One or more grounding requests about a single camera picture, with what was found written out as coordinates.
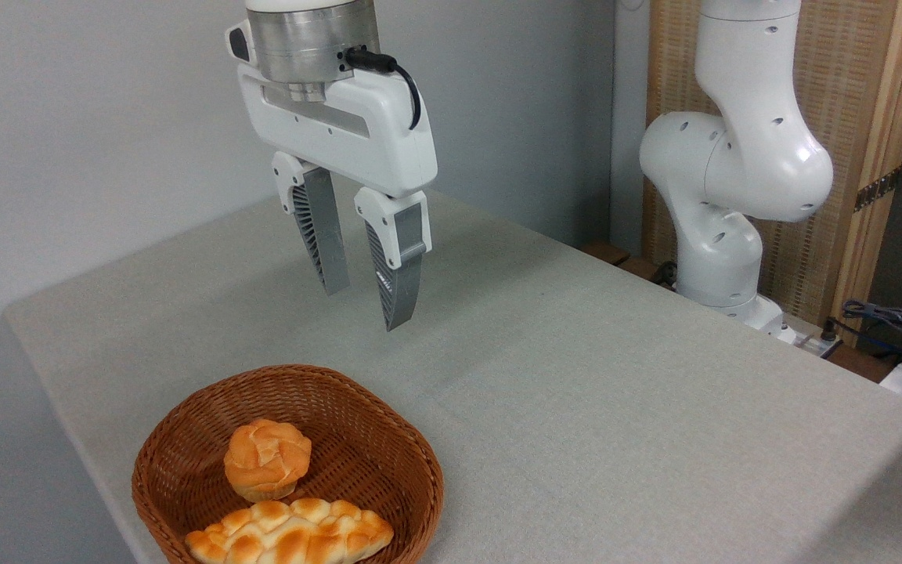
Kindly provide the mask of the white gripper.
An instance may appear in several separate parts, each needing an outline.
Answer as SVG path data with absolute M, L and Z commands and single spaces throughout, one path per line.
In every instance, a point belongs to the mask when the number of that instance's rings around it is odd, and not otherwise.
M 355 208 L 365 222 L 385 327 L 404 324 L 417 304 L 423 256 L 432 250 L 421 189 L 433 183 L 438 164 L 427 112 L 409 128 L 411 95 L 397 76 L 356 72 L 329 83 L 321 103 L 291 99 L 285 85 L 245 63 L 237 78 L 255 132 L 279 150 L 272 168 L 280 203 L 296 220 L 328 295 L 348 286 L 328 170 L 368 186 L 355 194 Z

